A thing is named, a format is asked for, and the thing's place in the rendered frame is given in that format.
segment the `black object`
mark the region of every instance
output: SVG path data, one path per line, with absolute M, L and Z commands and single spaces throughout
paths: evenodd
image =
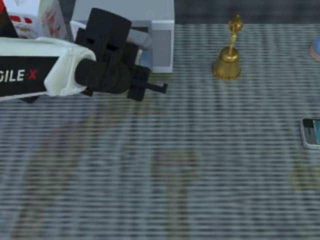
M 19 38 L 16 29 L 9 17 L 9 14 L 7 12 L 7 9 L 4 7 L 3 2 L 1 2 L 1 12 L 0 12 L 0 37 L 4 38 Z M 39 98 L 39 96 L 31 96 L 31 97 L 25 97 L 21 98 L 22 101 L 25 103 L 31 104 L 34 101 L 36 101 Z
M 159 87 L 148 83 L 150 70 L 135 65 L 139 47 L 127 43 L 131 26 L 131 21 L 119 15 L 98 8 L 91 10 L 86 29 L 79 29 L 75 40 L 96 56 L 96 61 L 82 60 L 75 71 L 75 81 L 87 86 L 83 94 L 122 94 L 128 90 L 129 99 L 142 101 L 146 89 L 166 93 L 167 84 Z

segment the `white box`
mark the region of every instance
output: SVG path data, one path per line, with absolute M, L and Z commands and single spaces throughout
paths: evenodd
M 58 0 L 4 0 L 3 2 L 20 38 L 69 39 Z
M 112 12 L 132 21 L 133 28 L 146 28 L 152 47 L 143 50 L 140 65 L 154 73 L 172 73 L 175 36 L 174 0 L 76 0 L 70 22 L 73 38 L 87 24 L 92 8 Z

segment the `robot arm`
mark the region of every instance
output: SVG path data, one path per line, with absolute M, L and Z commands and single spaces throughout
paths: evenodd
M 5 15 L 4 9 L 0 13 L 0 101 L 126 91 L 129 99 L 142 101 L 146 89 L 166 93 L 166 84 L 148 83 L 150 70 L 135 65 L 139 47 L 127 42 L 132 23 L 121 16 L 93 8 L 86 29 L 79 29 L 75 43 L 70 43 L 46 37 L 12 39 L 17 34 L 13 26 L 8 27 L 10 21 L 5 23 Z

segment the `bell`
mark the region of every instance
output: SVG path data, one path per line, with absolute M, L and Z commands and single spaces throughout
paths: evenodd
M 241 74 L 239 52 L 234 48 L 234 45 L 237 38 L 237 32 L 242 29 L 243 23 L 240 20 L 240 16 L 236 15 L 228 25 L 231 31 L 230 44 L 220 51 L 217 61 L 211 68 L 213 75 L 222 80 L 234 80 Z

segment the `blue round object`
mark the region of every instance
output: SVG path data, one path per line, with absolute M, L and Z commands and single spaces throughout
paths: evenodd
M 320 55 L 320 36 L 318 36 L 312 45 L 313 50 L 316 52 L 316 54 Z

